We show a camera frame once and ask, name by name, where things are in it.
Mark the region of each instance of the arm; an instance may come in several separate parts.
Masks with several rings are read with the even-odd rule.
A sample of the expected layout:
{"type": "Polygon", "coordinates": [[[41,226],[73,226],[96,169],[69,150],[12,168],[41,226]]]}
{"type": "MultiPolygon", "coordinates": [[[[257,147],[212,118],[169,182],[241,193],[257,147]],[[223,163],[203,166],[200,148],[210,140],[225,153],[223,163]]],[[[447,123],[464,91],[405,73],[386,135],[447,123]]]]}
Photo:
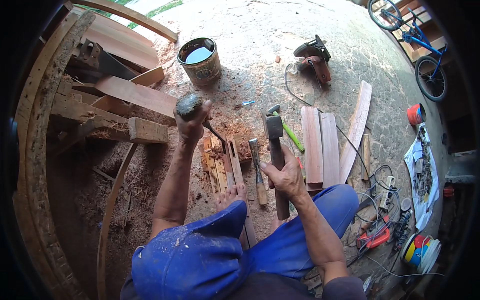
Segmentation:
{"type": "Polygon", "coordinates": [[[205,101],[197,116],[190,121],[184,121],[174,111],[179,130],[179,143],[156,197],[150,239],[164,229],[180,226],[185,222],[192,156],[195,146],[204,134],[202,123],[211,107],[212,102],[205,101]]]}
{"type": "Polygon", "coordinates": [[[282,170],[265,162],[260,163],[260,168],[268,176],[270,187],[285,192],[297,209],[308,252],[325,286],[334,278],[348,276],[343,246],[308,195],[297,159],[285,145],[282,151],[285,157],[282,170]]]}

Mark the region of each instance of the grass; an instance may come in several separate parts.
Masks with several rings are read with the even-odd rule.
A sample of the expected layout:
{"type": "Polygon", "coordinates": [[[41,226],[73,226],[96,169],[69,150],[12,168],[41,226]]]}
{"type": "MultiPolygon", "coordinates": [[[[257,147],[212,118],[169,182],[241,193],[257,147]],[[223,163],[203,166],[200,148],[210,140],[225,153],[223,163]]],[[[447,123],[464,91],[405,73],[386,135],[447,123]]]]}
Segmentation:
{"type": "MultiPolygon", "coordinates": [[[[148,17],[148,18],[151,18],[151,17],[153,17],[153,16],[158,15],[158,14],[161,13],[161,12],[167,11],[167,10],[169,10],[169,9],[171,9],[171,8],[174,8],[174,7],[179,6],[179,5],[182,5],[182,4],[183,4],[182,0],[174,0],[174,1],[172,1],[172,2],[169,2],[169,3],[165,4],[165,5],[160,6],[159,8],[156,8],[156,9],[154,9],[154,10],[152,10],[152,11],[147,12],[147,13],[145,14],[145,16],[148,17]]],[[[134,28],[137,27],[137,26],[138,26],[138,24],[135,23],[135,22],[130,22],[130,23],[127,25],[127,27],[130,28],[130,29],[134,29],[134,28]]]]}
{"type": "MultiPolygon", "coordinates": [[[[117,1],[117,4],[125,5],[125,4],[127,4],[128,2],[130,2],[130,1],[131,1],[131,0],[118,0],[118,1],[117,1]]],[[[99,10],[98,8],[93,8],[93,7],[90,7],[90,6],[85,6],[85,5],[80,5],[80,4],[76,4],[76,5],[78,5],[78,6],[80,6],[80,7],[83,7],[83,8],[90,9],[90,10],[92,10],[92,11],[94,11],[94,12],[99,13],[99,14],[102,14],[102,15],[106,16],[107,18],[109,18],[109,17],[112,15],[111,13],[105,12],[105,11],[103,11],[103,10],[99,10]]]]}

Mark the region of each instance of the green-handled hammer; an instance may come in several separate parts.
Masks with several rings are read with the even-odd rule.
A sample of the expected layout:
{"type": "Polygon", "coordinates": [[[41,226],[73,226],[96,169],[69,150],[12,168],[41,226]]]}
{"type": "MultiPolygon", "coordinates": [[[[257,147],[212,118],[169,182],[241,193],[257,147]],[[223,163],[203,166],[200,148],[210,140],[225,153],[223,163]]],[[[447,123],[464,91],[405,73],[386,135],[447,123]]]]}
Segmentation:
{"type": "MultiPolygon", "coordinates": [[[[274,106],[272,106],[272,108],[270,108],[268,110],[269,113],[271,113],[272,115],[274,116],[278,116],[278,113],[277,113],[277,110],[280,109],[280,104],[276,104],[274,106]]],[[[282,126],[283,126],[283,129],[285,129],[285,132],[288,134],[288,136],[292,139],[293,143],[295,144],[295,146],[297,146],[297,148],[300,150],[300,152],[304,152],[305,151],[305,147],[303,147],[302,143],[300,143],[300,141],[298,140],[297,136],[293,133],[292,129],[290,129],[284,122],[283,122],[283,119],[282,119],[282,126]]]]}

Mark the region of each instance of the bicycle tire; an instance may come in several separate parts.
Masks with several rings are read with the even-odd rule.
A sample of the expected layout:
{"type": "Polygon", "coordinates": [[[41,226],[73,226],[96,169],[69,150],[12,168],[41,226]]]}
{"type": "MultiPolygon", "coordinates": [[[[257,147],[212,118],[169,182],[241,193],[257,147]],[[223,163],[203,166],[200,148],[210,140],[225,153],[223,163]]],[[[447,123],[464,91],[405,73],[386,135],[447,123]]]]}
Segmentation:
{"type": "Polygon", "coordinates": [[[420,81],[421,79],[419,78],[420,65],[421,65],[422,61],[424,61],[424,60],[430,60],[434,64],[438,64],[438,61],[436,59],[434,59],[433,57],[430,57],[428,55],[420,57],[415,64],[415,79],[417,80],[417,84],[419,85],[420,91],[422,92],[422,94],[425,95],[425,97],[427,97],[429,100],[431,100],[433,102],[441,102],[447,94],[447,77],[446,77],[445,71],[444,71],[444,69],[442,68],[441,65],[438,66],[437,72],[439,72],[439,74],[442,75],[442,77],[444,79],[444,83],[445,83],[443,92],[439,96],[431,95],[427,90],[425,90],[424,86],[421,84],[421,81],[420,81]]]}
{"type": "MultiPolygon", "coordinates": [[[[395,22],[394,26],[386,26],[386,25],[382,24],[380,21],[378,21],[378,19],[373,15],[372,5],[376,1],[377,0],[369,0],[368,3],[367,3],[368,15],[370,15],[370,18],[372,19],[372,21],[374,21],[375,24],[377,24],[377,26],[380,27],[381,29],[385,29],[385,30],[388,30],[388,31],[394,31],[394,30],[399,29],[400,28],[400,21],[395,22]]],[[[398,9],[398,7],[395,4],[393,4],[393,2],[391,0],[383,0],[383,1],[388,2],[395,9],[398,17],[401,18],[400,10],[398,9]]]]}

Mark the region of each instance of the hand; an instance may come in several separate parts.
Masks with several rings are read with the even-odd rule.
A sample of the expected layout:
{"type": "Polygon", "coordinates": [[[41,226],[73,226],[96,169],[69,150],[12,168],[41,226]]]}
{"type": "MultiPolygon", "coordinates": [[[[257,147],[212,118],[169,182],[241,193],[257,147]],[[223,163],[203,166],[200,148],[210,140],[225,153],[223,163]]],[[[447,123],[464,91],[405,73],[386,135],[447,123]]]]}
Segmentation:
{"type": "Polygon", "coordinates": [[[202,123],[205,122],[205,120],[211,119],[210,109],[212,108],[212,104],[211,100],[205,101],[196,113],[195,118],[190,121],[185,121],[177,114],[176,109],[173,110],[177,128],[179,129],[179,143],[197,145],[200,138],[204,135],[202,123]]]}
{"type": "Polygon", "coordinates": [[[303,182],[300,164],[290,149],[282,145],[282,152],[285,158],[285,165],[278,170],[274,165],[260,162],[260,168],[268,176],[268,185],[271,189],[284,192],[295,204],[304,196],[308,196],[307,188],[303,182]]]}

